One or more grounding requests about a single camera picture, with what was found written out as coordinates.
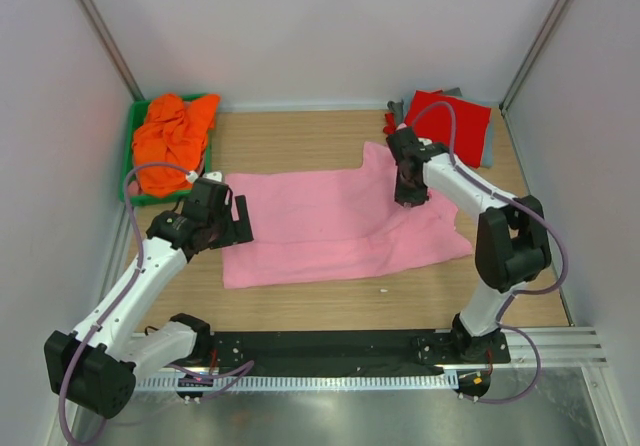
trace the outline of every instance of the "orange cloth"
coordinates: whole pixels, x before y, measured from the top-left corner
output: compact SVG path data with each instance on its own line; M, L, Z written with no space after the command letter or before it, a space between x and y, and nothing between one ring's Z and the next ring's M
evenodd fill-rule
M154 99L144 124L133 133L133 164L166 161L195 170L207 147L219 102L215 94L198 98L188 107L175 94ZM142 191L158 198L191 188L184 174L171 168L147 168L137 176Z

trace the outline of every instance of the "metal floor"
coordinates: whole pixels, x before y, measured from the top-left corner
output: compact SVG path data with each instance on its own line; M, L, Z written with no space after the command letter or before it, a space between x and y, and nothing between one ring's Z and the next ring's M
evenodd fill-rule
M495 370L487 397L505 397L530 381L529 369ZM146 417L175 393L134 397L118 421ZM88 437L95 420L79 417ZM596 446L605 445L579 368L543 370L522 401L491 406L452 391L230 394L202 405L175 405L136 427L108 425L100 446Z

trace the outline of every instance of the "cable connector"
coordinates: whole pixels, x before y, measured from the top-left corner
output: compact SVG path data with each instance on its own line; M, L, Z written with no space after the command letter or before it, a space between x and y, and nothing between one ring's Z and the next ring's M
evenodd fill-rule
M200 175L195 171L189 171L189 174L185 175L185 178L187 178L187 181L189 181L191 184L195 183L196 179L198 179L199 177Z

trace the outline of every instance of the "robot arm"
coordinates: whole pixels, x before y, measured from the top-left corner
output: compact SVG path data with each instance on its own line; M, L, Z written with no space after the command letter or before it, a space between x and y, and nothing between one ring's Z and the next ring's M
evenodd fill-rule
M199 178L182 211L164 211L154 218L143 241L142 266L134 287L111 311L87 343L67 398L112 418L129 400L137 381L178 359L201 359L211 348L210 327L204 321L179 314L159 331L142 340L131 335L158 294L194 255L253 240L244 196L235 198L238 220L231 214L229 187ZM51 389L59 394L71 357L122 293L138 269L137 256L102 302L70 334L55 331L45 343Z
M452 327L461 356L476 359L498 331L496 318L513 291L526 288L551 264L546 230L499 198L512 199L541 217L542 205L533 196L516 198L496 188L459 161L452 163L446 146L421 142L411 128L398 129L387 143L398 165L396 202L419 206L428 201L428 189L434 188L478 225L475 265L480 281Z

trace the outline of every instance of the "pile of cloth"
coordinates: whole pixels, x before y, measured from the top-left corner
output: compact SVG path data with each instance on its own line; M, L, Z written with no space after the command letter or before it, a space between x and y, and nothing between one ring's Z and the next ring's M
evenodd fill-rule
M220 96L207 94L185 102L175 94L165 94L149 104L142 126L133 133L133 164L162 161L190 171L202 172L209 130L214 127ZM185 175L173 168L147 168L129 184L131 196L142 193L164 198L190 189Z
M437 101L448 102L456 113L455 153L460 160L472 168L493 166L494 126L491 108L462 99L460 88L435 92L417 90L406 95L401 101L389 101L389 112L385 115L387 125L383 131L385 134L391 134L404 123L413 127L419 138L449 146L449 111L443 107L436 107L420 116L426 107Z

